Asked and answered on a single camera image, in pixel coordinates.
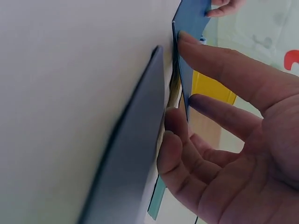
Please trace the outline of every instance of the blue card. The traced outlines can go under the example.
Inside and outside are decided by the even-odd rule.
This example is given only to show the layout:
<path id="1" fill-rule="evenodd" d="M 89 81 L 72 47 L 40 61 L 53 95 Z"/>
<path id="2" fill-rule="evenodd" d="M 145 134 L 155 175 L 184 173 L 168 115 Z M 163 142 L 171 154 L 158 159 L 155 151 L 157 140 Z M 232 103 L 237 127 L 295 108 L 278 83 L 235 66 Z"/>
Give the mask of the blue card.
<path id="1" fill-rule="evenodd" d="M 209 22 L 209 18 L 205 17 L 205 14 L 210 9 L 211 0 L 182 0 L 172 21 L 174 44 L 173 70 L 180 73 L 188 121 L 188 99 L 192 91 L 193 70 L 178 54 L 178 33 L 180 30 L 183 30 L 200 40 L 203 30 Z"/>

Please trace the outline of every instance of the fingernail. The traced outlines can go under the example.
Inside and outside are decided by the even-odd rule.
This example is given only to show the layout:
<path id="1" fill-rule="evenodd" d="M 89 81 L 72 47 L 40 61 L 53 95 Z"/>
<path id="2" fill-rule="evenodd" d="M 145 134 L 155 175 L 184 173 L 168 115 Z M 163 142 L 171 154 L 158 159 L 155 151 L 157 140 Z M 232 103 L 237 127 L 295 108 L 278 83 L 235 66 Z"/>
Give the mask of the fingernail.
<path id="1" fill-rule="evenodd" d="M 195 39 L 193 36 L 183 30 L 178 33 L 178 40 L 185 41 L 190 44 L 201 44 L 199 40 Z"/>
<path id="2" fill-rule="evenodd" d="M 175 109 L 175 107 L 174 107 L 174 106 L 167 107 L 167 108 L 166 108 L 166 113 L 167 113 L 168 111 L 171 111 L 171 110 L 173 110 L 173 109 Z"/>
<path id="3" fill-rule="evenodd" d="M 190 107 L 194 108 L 199 113 L 203 113 L 203 114 L 207 113 L 205 105 L 202 104 L 202 102 L 200 100 L 200 96 L 198 94 L 194 94 L 194 95 L 190 96 L 188 103 L 189 103 Z"/>
<path id="4" fill-rule="evenodd" d="M 165 136 L 165 135 L 167 135 L 167 134 L 173 134 L 173 132 L 172 132 L 172 131 L 168 131 L 168 130 L 166 130 L 166 131 L 164 132 L 163 136 Z"/>

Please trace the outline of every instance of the white surface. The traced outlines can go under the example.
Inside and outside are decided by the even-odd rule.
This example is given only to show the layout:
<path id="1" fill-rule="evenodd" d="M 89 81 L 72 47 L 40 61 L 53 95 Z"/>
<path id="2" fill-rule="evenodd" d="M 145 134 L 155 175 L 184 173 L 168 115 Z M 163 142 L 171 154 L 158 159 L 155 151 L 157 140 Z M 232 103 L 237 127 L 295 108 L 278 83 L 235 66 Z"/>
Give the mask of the white surface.
<path id="1" fill-rule="evenodd" d="M 0 0 L 3 223 L 75 223 L 158 44 L 170 79 L 179 2 Z"/>
<path id="2" fill-rule="evenodd" d="M 270 64 L 283 71 L 284 56 L 299 49 L 298 0 L 249 0 L 234 15 L 221 17 L 218 23 L 218 46 L 236 49 L 249 57 Z M 271 47 L 256 44 L 266 38 Z M 299 76 L 299 64 L 291 71 Z"/>
<path id="3" fill-rule="evenodd" d="M 157 224 L 194 224 L 195 220 L 196 215 L 166 189 L 158 213 Z"/>

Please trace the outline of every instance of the white wall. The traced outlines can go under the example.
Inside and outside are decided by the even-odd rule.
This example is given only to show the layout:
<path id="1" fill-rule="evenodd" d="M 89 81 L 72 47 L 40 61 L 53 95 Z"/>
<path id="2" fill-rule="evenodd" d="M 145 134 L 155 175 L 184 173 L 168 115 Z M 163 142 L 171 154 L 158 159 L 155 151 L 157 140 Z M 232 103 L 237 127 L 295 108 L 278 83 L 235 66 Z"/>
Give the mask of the white wall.
<path id="1" fill-rule="evenodd" d="M 0 0 L 3 223 L 75 223 L 158 44 L 170 79 L 179 2 Z"/>

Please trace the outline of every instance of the finger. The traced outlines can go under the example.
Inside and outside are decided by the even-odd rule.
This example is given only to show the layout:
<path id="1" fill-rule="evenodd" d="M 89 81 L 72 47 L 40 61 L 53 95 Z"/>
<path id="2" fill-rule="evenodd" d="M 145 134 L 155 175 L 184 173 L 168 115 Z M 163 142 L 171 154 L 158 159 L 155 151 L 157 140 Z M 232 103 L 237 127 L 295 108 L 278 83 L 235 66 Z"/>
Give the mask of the finger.
<path id="1" fill-rule="evenodd" d="M 277 102 L 299 93 L 299 79 L 237 51 L 192 44 L 180 32 L 178 50 L 196 71 L 218 80 L 263 114 Z"/>
<path id="2" fill-rule="evenodd" d="M 219 167 L 223 168 L 239 158 L 239 154 L 237 153 L 215 150 L 212 147 L 207 147 L 207 143 L 196 134 L 190 139 L 204 160 L 217 164 Z"/>
<path id="3" fill-rule="evenodd" d="M 212 5 L 223 6 L 229 3 L 229 0 L 212 0 Z"/>
<path id="4" fill-rule="evenodd" d="M 189 174 L 181 160 L 181 154 L 180 138 L 172 133 L 165 133 L 157 168 L 169 191 L 195 213 L 206 184 Z"/>
<path id="5" fill-rule="evenodd" d="M 250 112 L 199 94 L 191 96 L 189 104 L 243 141 L 262 122 L 262 119 Z"/>
<path id="6" fill-rule="evenodd" d="M 219 8 L 213 9 L 209 12 L 207 12 L 206 16 L 207 17 L 221 17 L 221 16 L 225 16 L 225 15 L 231 15 L 234 14 L 235 12 L 238 11 L 239 8 L 231 5 L 231 4 L 227 4 L 225 6 L 221 6 Z"/>
<path id="7" fill-rule="evenodd" d="M 221 167 L 204 160 L 191 140 L 183 145 L 182 161 L 189 173 L 209 184 L 221 171 Z"/>
<path id="8" fill-rule="evenodd" d="M 209 11 L 208 17 L 220 17 L 237 12 L 245 3 L 244 0 L 222 1 L 224 4 L 218 4 L 220 7 Z"/>
<path id="9" fill-rule="evenodd" d="M 210 183 L 221 168 L 209 161 L 202 159 L 195 146 L 189 139 L 188 123 L 181 110 L 170 108 L 165 116 L 165 129 L 176 134 L 183 144 L 182 162 L 187 171 L 203 181 Z"/>
<path id="10" fill-rule="evenodd" d="M 183 112 L 178 108 L 168 108 L 164 120 L 165 129 L 172 131 L 182 140 L 183 144 L 188 141 L 188 123 Z"/>

